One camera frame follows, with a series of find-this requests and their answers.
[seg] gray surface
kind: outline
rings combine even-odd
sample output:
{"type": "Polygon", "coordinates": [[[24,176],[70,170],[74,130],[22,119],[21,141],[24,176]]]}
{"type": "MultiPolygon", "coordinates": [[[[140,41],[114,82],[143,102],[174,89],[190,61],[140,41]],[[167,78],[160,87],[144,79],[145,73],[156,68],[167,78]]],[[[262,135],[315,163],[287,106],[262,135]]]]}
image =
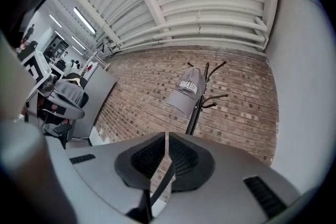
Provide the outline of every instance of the gray surface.
{"type": "Polygon", "coordinates": [[[74,137],[89,137],[101,106],[116,81],[114,77],[100,66],[97,67],[84,89],[85,93],[89,96],[89,101],[83,107],[84,117],[77,120],[74,125],[72,132],[74,137]]]}
{"type": "Polygon", "coordinates": [[[82,103],[84,89],[68,79],[60,79],[55,83],[55,90],[58,94],[65,97],[70,103],[80,106],[82,103]]]}
{"type": "Polygon", "coordinates": [[[153,223],[264,223],[265,213],[243,179],[259,176],[286,204],[299,193],[274,170],[243,150],[181,134],[209,150],[215,159],[211,178],[199,189],[173,193],[153,223]]]}
{"type": "Polygon", "coordinates": [[[127,213],[138,207],[142,190],[127,187],[114,170],[114,161],[123,151],[139,144],[153,135],[146,135],[128,141],[87,148],[66,150],[69,158],[93,154],[96,158],[74,165],[80,177],[90,188],[113,208],[127,213]]]}
{"type": "Polygon", "coordinates": [[[72,140],[66,144],[66,149],[68,148],[78,148],[78,147],[88,147],[90,146],[87,140],[72,140]]]}
{"type": "Polygon", "coordinates": [[[0,30],[0,119],[16,119],[36,81],[20,64],[0,30]]]}
{"type": "MultiPolygon", "coordinates": [[[[114,170],[117,155],[152,135],[88,148],[66,150],[68,157],[91,153],[96,156],[74,165],[80,177],[113,208],[128,212],[141,198],[142,191],[127,187],[114,170]]],[[[197,190],[173,193],[167,206],[153,223],[263,223],[267,221],[243,179],[258,175],[286,204],[299,193],[279,174],[243,150],[202,138],[181,135],[207,148],[216,167],[211,178],[197,190]]]]}
{"type": "Polygon", "coordinates": [[[4,174],[47,222],[76,223],[40,130],[25,122],[7,121],[1,122],[0,131],[0,164],[4,174]]]}
{"type": "Polygon", "coordinates": [[[135,223],[108,205],[83,181],[57,138],[46,139],[56,176],[72,204],[78,223],[135,223]]]}
{"type": "Polygon", "coordinates": [[[336,38],[319,3],[279,0],[267,47],[279,102],[272,168],[301,193],[321,183],[336,145],[336,38]]]}

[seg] white wall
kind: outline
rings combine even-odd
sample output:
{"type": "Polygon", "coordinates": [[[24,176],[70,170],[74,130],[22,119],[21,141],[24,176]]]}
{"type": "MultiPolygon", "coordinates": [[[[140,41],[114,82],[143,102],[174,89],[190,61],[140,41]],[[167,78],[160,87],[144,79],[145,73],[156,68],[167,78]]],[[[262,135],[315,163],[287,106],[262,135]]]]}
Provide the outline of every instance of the white wall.
{"type": "Polygon", "coordinates": [[[86,59],[80,55],[78,52],[76,52],[71,45],[65,50],[68,52],[68,55],[64,58],[65,62],[70,62],[72,59],[73,60],[78,60],[79,63],[85,63],[86,59]]]}
{"type": "Polygon", "coordinates": [[[50,37],[55,33],[53,28],[51,27],[52,22],[50,21],[50,18],[46,13],[38,10],[30,20],[28,28],[32,26],[32,24],[35,25],[34,32],[30,36],[29,41],[37,41],[38,45],[36,49],[44,51],[44,49],[48,45],[50,37]]]}
{"type": "Polygon", "coordinates": [[[279,101],[272,168],[300,192],[323,180],[336,132],[336,38],[316,0],[279,0],[267,56],[279,101]]]}

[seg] chair backrest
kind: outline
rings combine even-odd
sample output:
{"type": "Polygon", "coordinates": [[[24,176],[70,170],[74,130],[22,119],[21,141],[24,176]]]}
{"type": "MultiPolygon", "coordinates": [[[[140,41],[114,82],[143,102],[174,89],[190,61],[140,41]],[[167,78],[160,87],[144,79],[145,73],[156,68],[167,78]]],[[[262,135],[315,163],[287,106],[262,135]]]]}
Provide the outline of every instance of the chair backrest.
{"type": "Polygon", "coordinates": [[[64,70],[66,65],[65,65],[65,62],[63,60],[59,60],[57,63],[56,63],[56,67],[60,70],[64,70]]]}
{"type": "Polygon", "coordinates": [[[81,75],[77,74],[77,73],[69,73],[65,76],[66,79],[76,79],[78,78],[80,81],[80,85],[82,86],[82,88],[84,89],[86,84],[88,83],[88,81],[83,78],[81,75]]]}

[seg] person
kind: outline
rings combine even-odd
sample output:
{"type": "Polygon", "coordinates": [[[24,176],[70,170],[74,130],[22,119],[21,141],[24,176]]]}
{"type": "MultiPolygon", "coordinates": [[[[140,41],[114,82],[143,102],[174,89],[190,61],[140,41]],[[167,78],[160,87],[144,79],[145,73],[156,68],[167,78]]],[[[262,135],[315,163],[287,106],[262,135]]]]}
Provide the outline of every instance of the person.
{"type": "Polygon", "coordinates": [[[68,52],[67,52],[67,51],[64,52],[64,54],[61,55],[60,60],[63,60],[63,61],[64,61],[64,58],[66,58],[67,55],[68,55],[68,52]]]}
{"type": "Polygon", "coordinates": [[[54,54],[55,47],[56,47],[56,44],[54,43],[51,46],[49,46],[49,48],[43,53],[43,55],[46,58],[47,62],[50,62],[50,58],[54,54]]]}
{"type": "Polygon", "coordinates": [[[78,72],[79,72],[79,67],[80,67],[80,63],[75,64],[75,65],[72,67],[70,73],[76,73],[76,74],[78,74],[78,72]]]}
{"type": "Polygon", "coordinates": [[[23,43],[26,42],[30,38],[30,36],[33,34],[33,32],[34,32],[34,24],[28,28],[27,33],[22,40],[23,43]]]}
{"type": "Polygon", "coordinates": [[[65,69],[64,69],[64,77],[70,73],[72,73],[72,68],[75,65],[75,61],[71,60],[70,62],[65,63],[65,69]]]}
{"type": "Polygon", "coordinates": [[[28,55],[32,54],[34,50],[36,49],[37,44],[38,43],[35,40],[33,40],[24,49],[20,49],[20,50],[16,49],[17,56],[20,59],[20,61],[23,61],[26,57],[28,57],[28,55]]]}
{"type": "Polygon", "coordinates": [[[64,59],[66,58],[66,56],[68,55],[68,52],[66,51],[66,52],[64,52],[64,54],[62,54],[57,60],[56,60],[56,62],[58,62],[58,61],[60,61],[60,60],[63,60],[64,61],[64,59]]]}

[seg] gray panel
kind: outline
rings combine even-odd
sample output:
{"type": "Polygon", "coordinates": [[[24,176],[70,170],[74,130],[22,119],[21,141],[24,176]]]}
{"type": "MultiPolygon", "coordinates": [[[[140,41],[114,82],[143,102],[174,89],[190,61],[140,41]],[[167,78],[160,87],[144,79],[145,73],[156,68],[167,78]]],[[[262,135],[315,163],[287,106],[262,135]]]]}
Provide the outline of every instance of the gray panel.
{"type": "Polygon", "coordinates": [[[19,62],[0,30],[0,118],[16,119],[36,81],[19,62]]]}
{"type": "Polygon", "coordinates": [[[89,96],[89,101],[83,107],[85,115],[82,119],[76,121],[73,128],[73,136],[89,137],[101,106],[116,81],[100,66],[95,70],[84,89],[89,96]]]}
{"type": "Polygon", "coordinates": [[[78,163],[74,165],[75,169],[98,196],[120,212],[127,213],[138,207],[143,191],[126,186],[115,172],[114,161],[121,152],[154,135],[156,134],[108,145],[71,148],[66,150],[66,154],[69,158],[93,154],[95,159],[78,163]]]}
{"type": "MultiPolygon", "coordinates": [[[[93,154],[95,159],[74,165],[81,178],[112,207],[128,212],[141,198],[142,191],[127,187],[114,170],[117,155],[152,137],[87,148],[66,150],[68,157],[93,154]]],[[[252,155],[237,148],[199,137],[180,134],[183,138],[209,150],[215,159],[211,178],[197,190],[173,193],[167,206],[153,223],[264,223],[267,216],[243,182],[259,176],[287,205],[299,193],[281,175],[252,155]]]]}
{"type": "Polygon", "coordinates": [[[243,182],[255,175],[286,205],[299,197],[282,176],[245,151],[199,137],[181,136],[209,150],[216,162],[215,170],[199,189],[173,193],[153,223],[264,223],[268,218],[243,182]]]}
{"type": "Polygon", "coordinates": [[[28,123],[12,121],[1,122],[0,130],[2,171],[47,222],[76,223],[40,130],[28,123]]]}
{"type": "Polygon", "coordinates": [[[74,169],[58,139],[53,137],[46,137],[46,139],[56,176],[72,204],[78,223],[135,223],[135,221],[110,207],[92,191],[90,186],[85,184],[74,169]]]}

